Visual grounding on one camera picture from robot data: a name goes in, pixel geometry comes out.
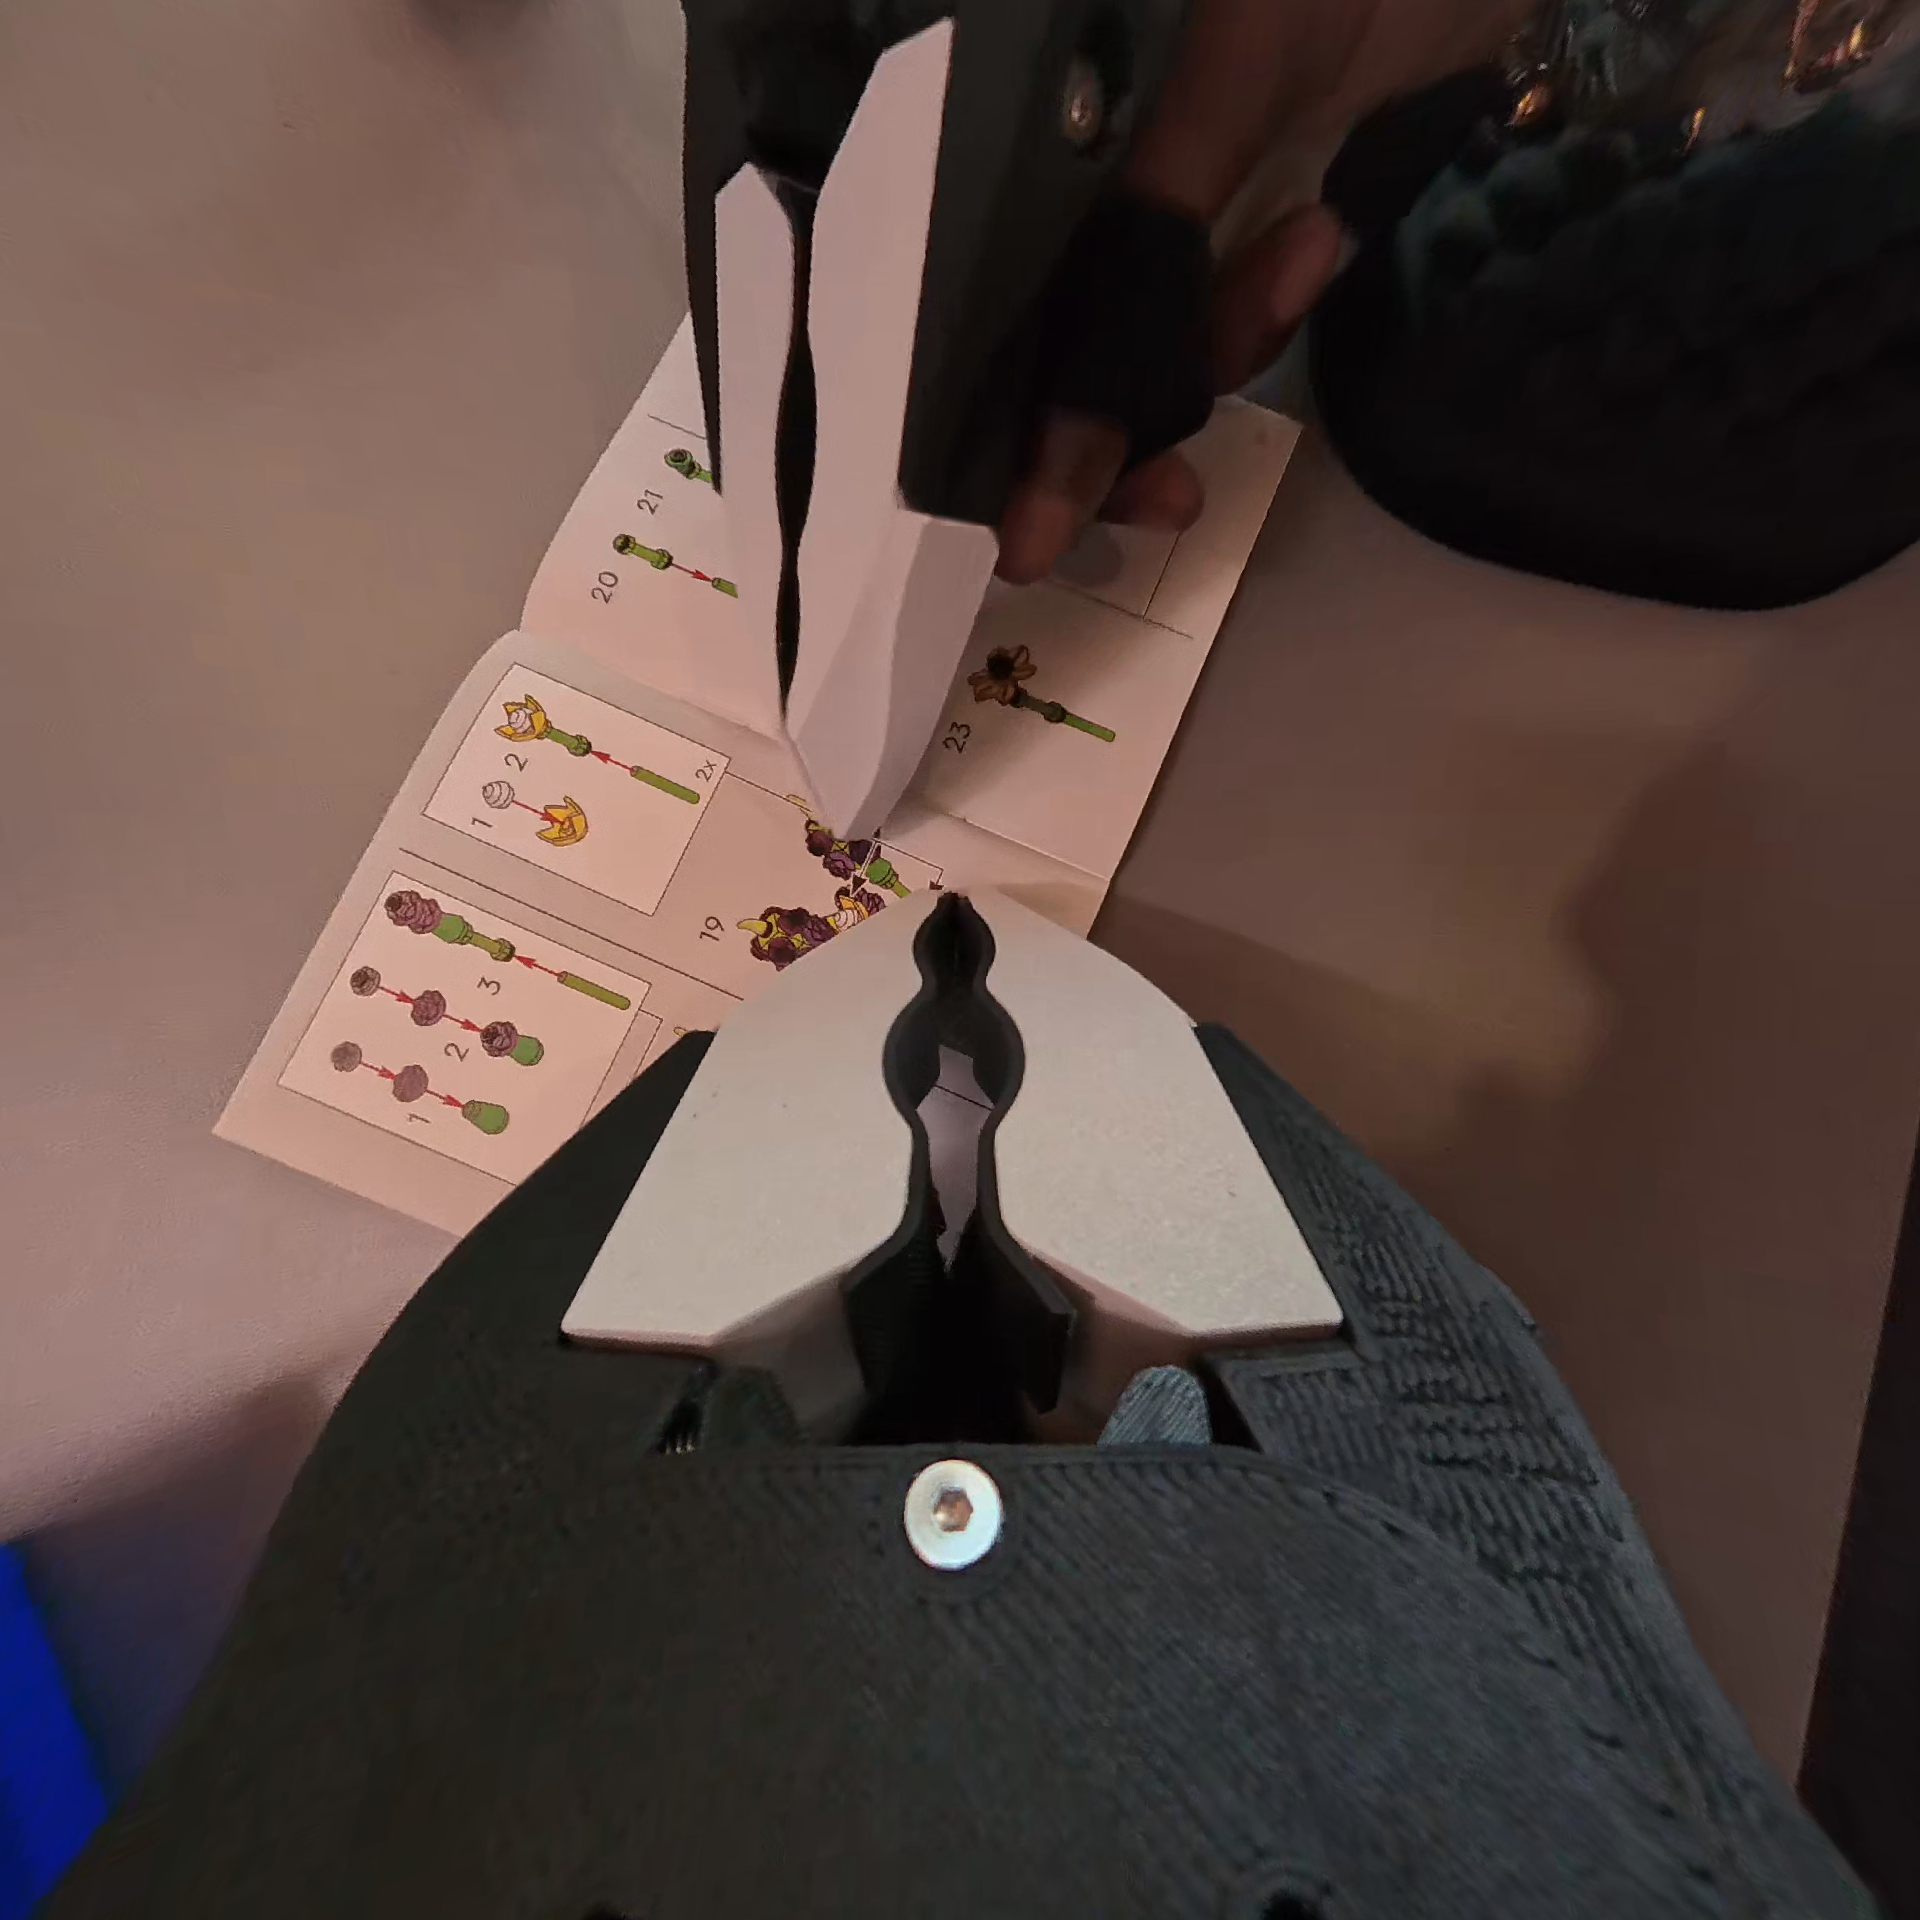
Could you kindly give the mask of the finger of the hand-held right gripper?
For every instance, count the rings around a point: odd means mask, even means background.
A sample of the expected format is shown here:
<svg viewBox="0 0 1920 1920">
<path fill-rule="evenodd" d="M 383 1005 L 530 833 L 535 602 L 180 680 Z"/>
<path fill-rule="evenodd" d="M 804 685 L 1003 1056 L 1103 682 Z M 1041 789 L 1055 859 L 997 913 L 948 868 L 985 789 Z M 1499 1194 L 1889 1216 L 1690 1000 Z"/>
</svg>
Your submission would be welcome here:
<svg viewBox="0 0 1920 1920">
<path fill-rule="evenodd" d="M 884 827 L 921 769 L 997 559 L 989 530 L 901 489 L 952 51 L 941 19 L 875 61 L 815 208 L 816 437 L 785 724 L 840 836 Z"/>
<path fill-rule="evenodd" d="M 816 450 L 808 336 L 811 191 L 740 168 L 714 205 L 719 481 L 737 602 L 786 708 L 800 660 L 800 538 Z"/>
</svg>

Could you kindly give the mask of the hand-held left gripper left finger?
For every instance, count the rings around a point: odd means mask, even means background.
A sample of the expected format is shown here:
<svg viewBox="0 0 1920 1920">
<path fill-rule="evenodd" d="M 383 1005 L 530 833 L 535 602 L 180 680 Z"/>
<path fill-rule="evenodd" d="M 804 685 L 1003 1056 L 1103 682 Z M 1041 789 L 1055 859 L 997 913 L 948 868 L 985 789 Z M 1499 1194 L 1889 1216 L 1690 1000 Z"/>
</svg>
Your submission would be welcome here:
<svg viewBox="0 0 1920 1920">
<path fill-rule="evenodd" d="M 916 1133 L 882 1069 L 948 895 L 841 930 L 711 1039 L 565 1313 L 593 1348 L 770 1373 L 794 1410 L 866 1400 L 843 1282 L 908 1220 Z"/>
</svg>

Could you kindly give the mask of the person's right hand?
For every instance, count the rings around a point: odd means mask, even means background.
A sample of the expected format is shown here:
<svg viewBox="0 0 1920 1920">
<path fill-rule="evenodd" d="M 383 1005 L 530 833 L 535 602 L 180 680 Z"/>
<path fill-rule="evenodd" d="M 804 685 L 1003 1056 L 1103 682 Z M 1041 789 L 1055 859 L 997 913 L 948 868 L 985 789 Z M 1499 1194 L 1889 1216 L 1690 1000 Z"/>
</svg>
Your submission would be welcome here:
<svg viewBox="0 0 1920 1920">
<path fill-rule="evenodd" d="M 1490 61 L 1529 12 L 1517 2 L 1191 8 L 1122 191 L 1226 247 L 1207 297 L 1213 393 L 1276 364 L 1337 275 L 1343 224 L 1323 203 L 1323 178 L 1343 139 L 1370 112 Z M 1202 506 L 1205 483 L 1179 450 L 1146 457 L 1120 421 L 1068 408 L 1044 421 L 1002 516 L 997 575 L 1028 586 L 1098 520 L 1181 530 Z"/>
</svg>

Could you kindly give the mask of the instruction booklet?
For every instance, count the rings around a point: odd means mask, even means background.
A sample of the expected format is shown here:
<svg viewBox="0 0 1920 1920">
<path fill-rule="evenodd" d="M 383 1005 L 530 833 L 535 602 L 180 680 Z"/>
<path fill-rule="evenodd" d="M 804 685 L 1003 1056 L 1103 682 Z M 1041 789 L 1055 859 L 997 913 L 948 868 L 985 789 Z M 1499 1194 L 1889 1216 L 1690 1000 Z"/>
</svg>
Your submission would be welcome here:
<svg viewBox="0 0 1920 1920">
<path fill-rule="evenodd" d="M 999 889 L 1088 935 L 1300 427 L 1221 401 L 1184 536 L 994 587 L 879 834 L 825 827 L 751 688 L 682 322 L 520 629 L 426 740 L 215 1136 L 465 1235 L 685 1034 L 879 913 Z"/>
</svg>

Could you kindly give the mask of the blue storage bin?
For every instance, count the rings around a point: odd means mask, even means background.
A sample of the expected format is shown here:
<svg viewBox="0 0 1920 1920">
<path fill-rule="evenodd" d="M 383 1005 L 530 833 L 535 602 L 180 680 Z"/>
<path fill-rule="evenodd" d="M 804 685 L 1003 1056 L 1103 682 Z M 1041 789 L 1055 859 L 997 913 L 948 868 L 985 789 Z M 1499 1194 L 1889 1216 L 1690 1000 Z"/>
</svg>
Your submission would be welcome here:
<svg viewBox="0 0 1920 1920">
<path fill-rule="evenodd" d="M 3 1545 L 3 1916 L 27 1919 L 107 1812 L 105 1776 L 42 1616 Z"/>
</svg>

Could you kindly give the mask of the black wrist rest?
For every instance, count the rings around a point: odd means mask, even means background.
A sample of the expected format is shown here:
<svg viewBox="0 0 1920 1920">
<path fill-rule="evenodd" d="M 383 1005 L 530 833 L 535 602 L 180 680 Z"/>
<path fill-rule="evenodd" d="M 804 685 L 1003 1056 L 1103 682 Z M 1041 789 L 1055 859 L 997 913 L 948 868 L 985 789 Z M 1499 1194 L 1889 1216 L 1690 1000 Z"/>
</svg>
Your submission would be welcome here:
<svg viewBox="0 0 1920 1920">
<path fill-rule="evenodd" d="M 1434 87 L 1336 165 L 1359 253 L 1311 380 L 1359 488 L 1465 559 L 1677 609 L 1916 548 L 1916 112 L 1844 89 L 1711 141 L 1492 106 Z"/>
</svg>

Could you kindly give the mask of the grey desk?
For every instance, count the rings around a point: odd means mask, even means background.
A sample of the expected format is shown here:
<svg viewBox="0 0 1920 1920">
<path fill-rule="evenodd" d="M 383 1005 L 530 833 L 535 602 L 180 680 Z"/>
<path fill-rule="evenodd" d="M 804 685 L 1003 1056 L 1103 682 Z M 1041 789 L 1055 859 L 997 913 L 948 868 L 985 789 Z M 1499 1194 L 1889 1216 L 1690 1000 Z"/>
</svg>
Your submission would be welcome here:
<svg viewBox="0 0 1920 1920">
<path fill-rule="evenodd" d="M 4 1536 L 109 1785 L 445 1236 L 212 1136 L 684 311 L 677 4 L 4 4 Z M 1916 1130 L 1916 561 L 1456 561 L 1320 439 L 1098 935 L 1539 1316 L 1796 1771 Z"/>
</svg>

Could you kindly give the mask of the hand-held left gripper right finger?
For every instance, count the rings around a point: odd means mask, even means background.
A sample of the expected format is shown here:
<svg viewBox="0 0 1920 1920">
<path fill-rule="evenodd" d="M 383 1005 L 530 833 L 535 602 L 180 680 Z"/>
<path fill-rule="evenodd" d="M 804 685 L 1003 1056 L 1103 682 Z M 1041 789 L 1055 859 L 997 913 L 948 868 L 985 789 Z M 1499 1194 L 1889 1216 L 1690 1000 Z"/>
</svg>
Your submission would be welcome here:
<svg viewBox="0 0 1920 1920">
<path fill-rule="evenodd" d="M 963 1251 L 1034 1410 L 1112 1410 L 1146 1367 L 1343 1330 L 1176 1000 L 1016 898 L 975 895 L 963 1012 L 992 1101 Z"/>
</svg>

